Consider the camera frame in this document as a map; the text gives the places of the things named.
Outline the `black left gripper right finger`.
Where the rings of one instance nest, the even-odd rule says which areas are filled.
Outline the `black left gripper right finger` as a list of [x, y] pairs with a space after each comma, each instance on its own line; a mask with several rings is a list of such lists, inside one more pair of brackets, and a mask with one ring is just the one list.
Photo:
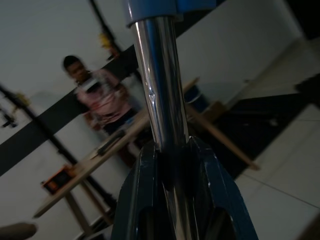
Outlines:
[[237, 184], [211, 147], [191, 137], [189, 152], [187, 180], [199, 239], [258, 239]]

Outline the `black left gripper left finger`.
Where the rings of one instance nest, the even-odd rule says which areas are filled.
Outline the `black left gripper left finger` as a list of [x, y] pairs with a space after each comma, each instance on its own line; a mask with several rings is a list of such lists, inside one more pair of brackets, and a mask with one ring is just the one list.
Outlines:
[[159, 240], [159, 206], [157, 150], [147, 143], [121, 187], [112, 239]]

